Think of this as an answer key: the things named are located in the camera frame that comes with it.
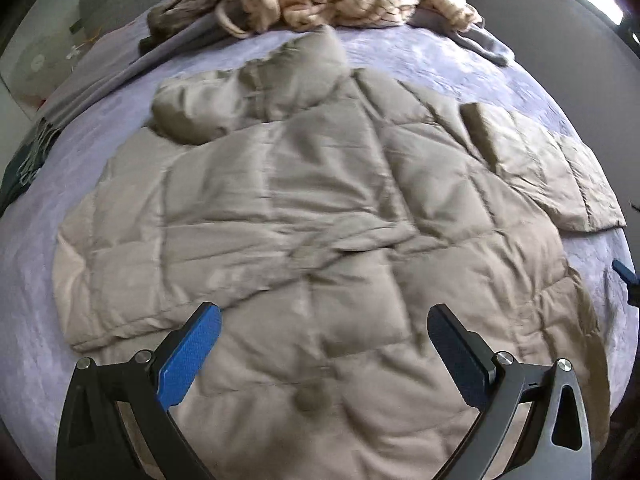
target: metal screw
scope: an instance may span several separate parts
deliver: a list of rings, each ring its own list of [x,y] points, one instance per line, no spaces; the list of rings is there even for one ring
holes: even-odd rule
[[[497,359],[501,365],[510,365],[514,361],[513,356],[509,352],[498,352]]]
[[[133,358],[137,363],[143,365],[144,363],[151,361],[151,356],[152,354],[149,350],[141,350],[140,352],[136,352],[136,355],[134,355]]]
[[[89,366],[91,366],[91,359],[88,357],[81,357],[76,363],[76,368],[78,370],[86,370]]]
[[[565,372],[568,372],[572,368],[571,361],[569,361],[569,359],[558,359],[558,366]]]

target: bed sheet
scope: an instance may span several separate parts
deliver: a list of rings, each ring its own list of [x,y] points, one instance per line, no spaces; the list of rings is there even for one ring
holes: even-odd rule
[[[409,26],[340,30],[353,66],[384,70],[461,102],[518,110],[563,135],[576,132],[544,89],[517,63],[499,68],[448,38]],[[31,188],[0,219],[0,416],[44,480],[54,478],[58,422],[78,356],[62,339],[51,284],[56,232],[70,208],[95,185],[117,147],[150,117],[158,83],[176,75],[229,69],[265,56],[293,37],[276,30],[225,40],[181,54],[139,76],[75,118],[63,131]],[[563,234],[567,257],[583,276],[606,338],[611,404],[624,393],[638,342],[638,310],[610,271],[631,266],[622,230]]]

